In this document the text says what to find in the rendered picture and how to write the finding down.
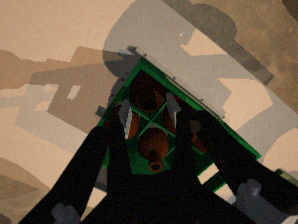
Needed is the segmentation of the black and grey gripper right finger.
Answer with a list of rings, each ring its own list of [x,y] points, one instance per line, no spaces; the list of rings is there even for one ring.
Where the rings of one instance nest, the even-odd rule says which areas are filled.
[[[177,103],[172,93],[166,93],[166,99],[168,112],[176,130],[168,203],[170,224],[200,223],[191,132],[196,132],[236,196],[236,204],[241,212],[256,224],[296,222],[296,185],[259,163],[207,111],[201,110],[197,111],[196,115],[190,115]]]

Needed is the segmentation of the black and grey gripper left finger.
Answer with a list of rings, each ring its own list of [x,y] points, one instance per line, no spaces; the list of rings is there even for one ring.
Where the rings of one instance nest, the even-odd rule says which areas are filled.
[[[138,224],[126,145],[132,111],[129,99],[109,127],[94,127],[52,189],[18,224],[80,224],[109,148],[105,224]]]

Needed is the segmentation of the dark green crate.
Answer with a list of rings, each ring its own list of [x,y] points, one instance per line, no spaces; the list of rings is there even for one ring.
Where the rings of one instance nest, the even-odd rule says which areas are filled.
[[[172,93],[174,96],[175,94],[180,97],[182,100],[184,100],[186,103],[188,103],[190,106],[192,106],[196,112],[204,110],[205,108],[195,99],[195,97],[191,96],[190,93],[188,93],[185,89],[178,85],[175,81],[173,81],[171,78],[169,78],[166,74],[164,74],[162,71],[158,68],[154,68],[155,66],[151,64],[149,61],[145,62],[145,58],[141,58],[104,115],[102,116],[101,120],[97,124],[97,126],[102,126],[103,129],[105,128],[105,121],[114,106],[117,104],[117,102],[123,103],[124,100],[129,99],[131,110],[135,111],[140,115],[140,126],[139,130],[136,133],[134,137],[132,137],[129,140],[126,140],[130,165],[131,165],[131,171],[132,174],[155,174],[158,172],[151,172],[149,170],[149,160],[146,160],[139,152],[138,148],[138,139],[142,135],[142,133],[147,129],[147,127],[153,123],[156,126],[160,127],[164,131],[167,132],[168,140],[169,140],[169,151],[167,155],[175,148],[175,135],[170,133],[162,119],[161,110],[166,106],[167,99],[165,99],[164,103],[156,109],[152,113],[146,113],[137,107],[134,106],[134,104],[131,102],[130,96],[129,96],[129,89],[130,85],[132,83],[132,80],[136,76],[136,74],[143,70],[150,76],[152,76],[154,79],[156,79],[158,82],[160,82],[162,85],[166,87],[166,93]],[[154,70],[153,70],[154,69]],[[164,76],[163,76],[164,75]],[[166,76],[165,76],[166,75]],[[166,80],[167,79],[167,80]],[[174,83],[175,82],[175,83]],[[195,101],[195,100],[196,101]],[[200,105],[200,106],[199,106]],[[215,114],[213,111],[209,109],[205,109],[204,111],[209,112],[209,114],[217,120],[244,148],[246,147],[246,141],[238,135],[229,125],[227,125],[217,114]],[[241,138],[245,141],[243,141]],[[199,150],[197,150],[193,144],[193,153],[194,153],[194,159],[195,159],[195,172],[196,172],[196,180],[200,182],[198,176],[201,175],[206,169],[208,169],[212,164],[214,164],[213,160],[209,156],[208,153],[203,153]],[[174,150],[162,161],[162,171],[165,170],[172,170],[172,163],[173,163],[173,153]],[[202,155],[203,156],[202,156]],[[200,182],[201,183],[201,182]],[[216,174],[214,174],[211,178],[209,178],[206,182],[203,183],[204,186],[211,189],[214,193],[219,190],[224,184],[225,184],[224,178],[222,178],[220,172],[218,171]]]

